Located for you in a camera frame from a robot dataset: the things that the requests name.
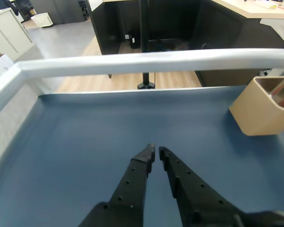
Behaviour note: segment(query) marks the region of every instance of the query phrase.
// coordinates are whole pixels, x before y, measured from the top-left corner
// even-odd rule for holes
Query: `metal rail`
[[[284,69],[284,49],[213,49],[22,61],[0,77],[0,111],[23,84],[31,79],[112,73],[258,68]]]

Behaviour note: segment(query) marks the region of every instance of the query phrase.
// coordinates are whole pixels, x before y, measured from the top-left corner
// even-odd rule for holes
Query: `beige container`
[[[284,77],[255,77],[235,100],[229,110],[244,134],[275,135],[284,131],[284,107],[270,95],[282,84]]]

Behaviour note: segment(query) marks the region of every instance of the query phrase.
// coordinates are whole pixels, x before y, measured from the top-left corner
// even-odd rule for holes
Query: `desk leg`
[[[141,47],[142,53],[148,50],[148,19],[147,19],[147,9],[148,0],[139,0],[140,8],[140,30],[141,30]],[[143,73],[143,82],[138,84],[138,89],[154,89],[156,85],[150,82],[150,74],[148,72]]]

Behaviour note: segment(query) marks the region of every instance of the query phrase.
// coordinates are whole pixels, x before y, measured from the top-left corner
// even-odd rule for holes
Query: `wooden floor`
[[[139,49],[131,49],[128,43],[120,46],[119,53],[137,53]],[[94,37],[82,56],[101,55],[101,51]],[[201,87],[194,71],[155,72],[150,73],[150,81],[156,83],[156,88],[185,88]],[[135,90],[142,82],[142,73],[67,77],[56,92],[78,91],[112,91]]]

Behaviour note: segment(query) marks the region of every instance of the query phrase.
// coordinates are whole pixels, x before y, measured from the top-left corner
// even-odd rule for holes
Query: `blue surface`
[[[144,226],[182,226],[159,146],[243,211],[284,211],[284,132],[240,131],[228,107],[243,89],[39,98],[0,160],[0,227],[77,226],[150,142]]]

